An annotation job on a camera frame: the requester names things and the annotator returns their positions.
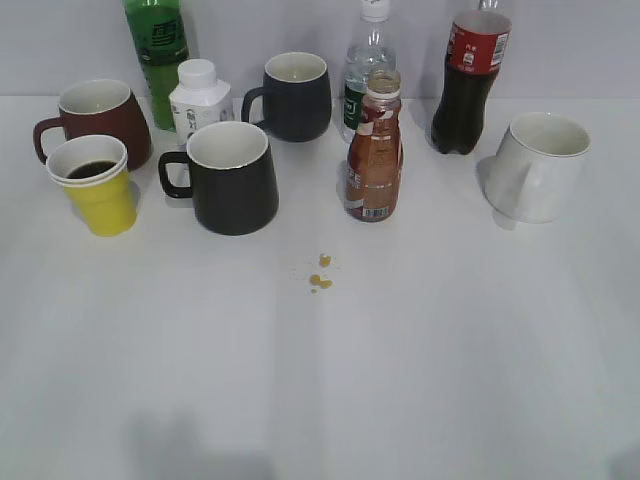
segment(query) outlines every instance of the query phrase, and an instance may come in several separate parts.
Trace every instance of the brown glass bottle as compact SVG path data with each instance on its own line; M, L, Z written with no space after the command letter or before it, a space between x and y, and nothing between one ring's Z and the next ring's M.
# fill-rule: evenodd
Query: brown glass bottle
M400 74L372 72L347 165L345 208L358 220L379 222L396 208L403 161L401 108Z

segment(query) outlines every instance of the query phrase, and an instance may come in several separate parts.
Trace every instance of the cola bottle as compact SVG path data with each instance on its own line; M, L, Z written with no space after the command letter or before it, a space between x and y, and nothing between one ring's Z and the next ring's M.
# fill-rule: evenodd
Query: cola bottle
M467 155L482 134L485 103L511 32L511 21L498 13L497 5L497 0L481 0L479 10L454 18L444 91L431 125L431 139L440 153Z

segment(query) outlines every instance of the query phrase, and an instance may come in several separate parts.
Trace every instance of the green bottle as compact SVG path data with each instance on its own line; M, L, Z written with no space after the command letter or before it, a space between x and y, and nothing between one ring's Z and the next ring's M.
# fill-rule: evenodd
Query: green bottle
M123 0L138 61L151 92L156 126L175 131L169 94L178 85L178 65L189 58L180 0Z

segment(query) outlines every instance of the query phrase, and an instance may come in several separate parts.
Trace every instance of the red label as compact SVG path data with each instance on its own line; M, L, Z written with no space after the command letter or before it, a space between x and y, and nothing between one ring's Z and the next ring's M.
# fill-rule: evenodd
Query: red label
M483 35L455 23L451 28L446 63L471 75L487 75L500 70L509 32Z

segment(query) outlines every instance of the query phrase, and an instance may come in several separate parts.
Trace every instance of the paper cup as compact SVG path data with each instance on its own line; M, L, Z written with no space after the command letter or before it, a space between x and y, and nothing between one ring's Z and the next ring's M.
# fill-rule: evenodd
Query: paper cup
M99 161L114 166L98 175L70 179L76 169ZM106 135L87 135L58 147L47 159L51 179L61 185L89 229L102 237L118 235L136 222L136 209L129 186L127 149Z

